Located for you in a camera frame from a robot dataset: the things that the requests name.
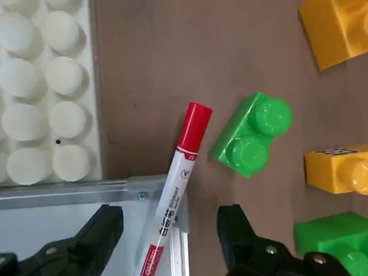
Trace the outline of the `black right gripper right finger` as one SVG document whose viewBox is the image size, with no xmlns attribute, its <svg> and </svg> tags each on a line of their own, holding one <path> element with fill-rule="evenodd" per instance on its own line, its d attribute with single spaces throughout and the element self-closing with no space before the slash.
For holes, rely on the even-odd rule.
<svg viewBox="0 0 368 276">
<path fill-rule="evenodd" d="M 338 259 L 312 251 L 294 257 L 281 242 L 258 236 L 240 205 L 220 206 L 217 234 L 227 275 L 349 275 Z"/>
</svg>

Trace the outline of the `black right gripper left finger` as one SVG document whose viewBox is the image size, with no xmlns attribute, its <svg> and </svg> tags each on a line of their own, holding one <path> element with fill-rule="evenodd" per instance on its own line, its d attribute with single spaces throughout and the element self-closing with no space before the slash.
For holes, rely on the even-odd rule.
<svg viewBox="0 0 368 276">
<path fill-rule="evenodd" d="M 18 260 L 1 253 L 1 275 L 101 275 L 124 231 L 120 206 L 101 205 L 80 231 Z"/>
</svg>

